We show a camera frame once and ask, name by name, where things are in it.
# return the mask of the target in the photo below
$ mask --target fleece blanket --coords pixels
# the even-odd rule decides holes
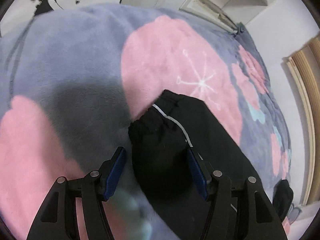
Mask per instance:
[[[230,34],[187,14],[111,4],[53,11],[0,39],[0,213],[18,240],[57,177],[84,176],[118,146],[129,158],[105,204],[115,239],[179,239],[130,160],[128,126],[164,89],[207,104],[272,199],[289,179],[290,138],[243,26]]]

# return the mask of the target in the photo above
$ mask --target white flower stamen pattern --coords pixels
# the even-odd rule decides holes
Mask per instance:
[[[189,57],[188,52],[184,49],[182,51],[183,55],[187,58],[190,67],[192,68],[197,81],[196,82],[186,82],[181,79],[180,76],[177,76],[177,84],[183,84],[183,85],[189,85],[189,86],[195,86],[195,89],[191,92],[190,96],[191,97],[196,97],[201,100],[209,100],[212,102],[218,110],[221,110],[220,104],[217,104],[214,100],[211,99],[210,95],[211,93],[217,93],[214,88],[209,86],[206,82],[211,80],[217,73],[213,70],[211,75],[207,75],[207,54],[203,52],[205,62],[204,62],[204,70],[203,70],[203,76],[201,77],[198,71],[196,70],[192,60]]]

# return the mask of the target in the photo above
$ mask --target black fabric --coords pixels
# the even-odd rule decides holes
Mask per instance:
[[[281,222],[285,219],[293,200],[293,190],[286,179],[280,181],[277,186],[272,205],[275,208]]]
[[[155,104],[181,123],[214,170],[231,180],[254,176],[260,181],[250,161],[203,101],[165,90]],[[187,143],[180,128],[150,107],[131,124],[129,137],[135,176],[155,211],[180,239],[198,239],[210,204],[191,183]]]

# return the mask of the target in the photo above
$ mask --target blue gripper pad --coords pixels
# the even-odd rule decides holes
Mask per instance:
[[[187,159],[189,164],[189,170],[192,175],[193,182],[196,184],[198,193],[204,200],[208,199],[207,180],[194,156],[193,152],[189,149],[187,152]]]
[[[102,171],[108,173],[107,177],[102,181],[102,183],[105,183],[105,191],[103,193],[104,201],[107,201],[116,191],[116,187],[126,162],[125,149],[123,147],[118,147],[111,160],[107,162],[109,164],[108,167]]]

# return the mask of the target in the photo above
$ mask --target metal screw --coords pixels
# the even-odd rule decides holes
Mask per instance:
[[[249,177],[248,181],[250,181],[251,183],[256,183],[257,179],[255,177]]]
[[[91,176],[91,177],[97,177],[97,176],[99,176],[99,171],[91,171],[91,172],[90,172],[90,176]]]
[[[66,179],[65,179],[64,177],[59,177],[59,178],[57,179],[57,182],[58,182],[59,184],[61,184],[61,183],[64,183],[65,180],[66,180]]]
[[[213,174],[216,177],[221,177],[222,176],[222,172],[221,171],[214,171]]]

